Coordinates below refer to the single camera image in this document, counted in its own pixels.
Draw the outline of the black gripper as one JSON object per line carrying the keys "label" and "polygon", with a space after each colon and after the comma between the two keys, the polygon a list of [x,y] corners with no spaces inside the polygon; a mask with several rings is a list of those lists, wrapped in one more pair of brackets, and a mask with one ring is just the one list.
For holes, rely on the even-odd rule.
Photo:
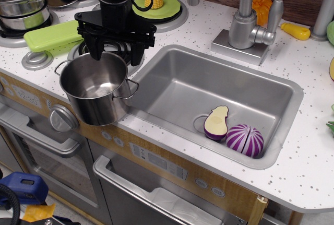
{"label": "black gripper", "polygon": [[145,48],[155,43],[157,28],[135,14],[133,0],[117,4],[101,2],[99,10],[76,13],[75,20],[78,21],[78,33],[96,61],[101,59],[105,41],[121,41],[130,44],[130,62],[137,66]]}

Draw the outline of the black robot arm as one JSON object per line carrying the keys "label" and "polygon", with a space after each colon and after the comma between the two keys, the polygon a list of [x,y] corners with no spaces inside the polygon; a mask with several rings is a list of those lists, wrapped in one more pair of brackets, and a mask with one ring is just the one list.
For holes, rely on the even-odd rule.
{"label": "black robot arm", "polygon": [[100,10],[75,14],[78,21],[78,34],[95,60],[100,60],[104,45],[111,41],[120,41],[130,45],[130,61],[137,66],[142,60],[144,51],[154,46],[155,25],[138,16],[133,8],[148,11],[134,0],[99,0]]}

